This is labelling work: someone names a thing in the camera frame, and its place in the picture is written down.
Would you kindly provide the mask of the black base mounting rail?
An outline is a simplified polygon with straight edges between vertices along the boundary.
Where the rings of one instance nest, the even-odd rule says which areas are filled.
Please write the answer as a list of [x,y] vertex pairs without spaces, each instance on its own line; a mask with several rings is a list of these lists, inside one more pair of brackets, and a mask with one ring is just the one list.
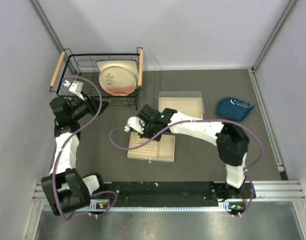
[[242,199],[244,189],[213,181],[113,181],[104,190],[114,191],[117,207],[214,207],[219,201]]

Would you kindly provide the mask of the square white plate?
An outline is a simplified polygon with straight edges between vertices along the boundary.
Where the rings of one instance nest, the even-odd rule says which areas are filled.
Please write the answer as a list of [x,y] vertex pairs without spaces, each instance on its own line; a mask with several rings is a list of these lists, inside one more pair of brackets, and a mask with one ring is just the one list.
[[139,71],[137,67],[137,62],[135,60],[100,60],[97,61],[96,64],[99,69],[99,72],[102,72],[104,69],[111,66],[125,67],[134,74],[136,81],[138,81]]

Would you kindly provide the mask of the round pink white plate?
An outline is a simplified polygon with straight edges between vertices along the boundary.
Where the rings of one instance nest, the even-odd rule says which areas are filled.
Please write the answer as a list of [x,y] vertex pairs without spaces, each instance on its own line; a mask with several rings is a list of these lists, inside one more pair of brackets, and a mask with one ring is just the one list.
[[126,67],[109,66],[99,74],[101,88],[114,97],[125,97],[137,88],[135,75]]

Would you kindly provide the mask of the aluminium frame rail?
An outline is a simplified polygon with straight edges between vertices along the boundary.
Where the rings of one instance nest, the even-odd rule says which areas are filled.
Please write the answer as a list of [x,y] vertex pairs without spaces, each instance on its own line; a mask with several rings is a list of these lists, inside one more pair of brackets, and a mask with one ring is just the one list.
[[101,214],[110,212],[225,212],[231,215],[245,213],[251,203],[265,202],[292,202],[304,200],[302,187],[297,181],[246,181],[244,184],[245,196],[242,199],[220,200],[216,206],[204,207],[117,207],[118,196],[114,191],[104,190],[104,183],[100,189],[91,195],[91,202],[88,206],[74,212],[64,214],[68,217],[71,213],[94,213]]

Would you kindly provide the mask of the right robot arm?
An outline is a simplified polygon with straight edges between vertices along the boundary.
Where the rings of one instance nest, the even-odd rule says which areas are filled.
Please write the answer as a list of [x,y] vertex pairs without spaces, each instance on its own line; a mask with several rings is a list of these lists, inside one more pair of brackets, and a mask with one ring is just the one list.
[[219,158],[226,164],[226,192],[237,198],[244,193],[245,160],[249,138],[244,130],[231,123],[203,121],[177,110],[165,108],[162,112],[145,105],[135,117],[127,120],[127,126],[142,138],[161,139],[159,132],[166,129],[172,134],[188,135],[217,147]]

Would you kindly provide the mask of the blue leaf shaped dish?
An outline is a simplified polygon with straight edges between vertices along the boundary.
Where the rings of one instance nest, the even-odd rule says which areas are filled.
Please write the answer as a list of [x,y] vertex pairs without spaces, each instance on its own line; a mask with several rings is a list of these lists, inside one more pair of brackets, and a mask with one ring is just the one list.
[[220,118],[241,122],[254,107],[255,105],[251,102],[242,101],[234,97],[225,97],[218,102],[216,113]]

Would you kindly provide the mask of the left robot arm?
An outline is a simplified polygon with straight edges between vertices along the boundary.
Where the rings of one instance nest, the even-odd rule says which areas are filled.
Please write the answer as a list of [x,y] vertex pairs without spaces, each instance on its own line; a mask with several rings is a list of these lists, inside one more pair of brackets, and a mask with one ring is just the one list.
[[86,115],[97,117],[109,106],[109,101],[91,95],[67,98],[58,96],[50,101],[55,116],[55,161],[41,186],[51,210],[56,216],[87,207],[91,195],[101,198],[106,186],[98,173],[81,177],[76,170],[77,148],[81,131],[79,120]]

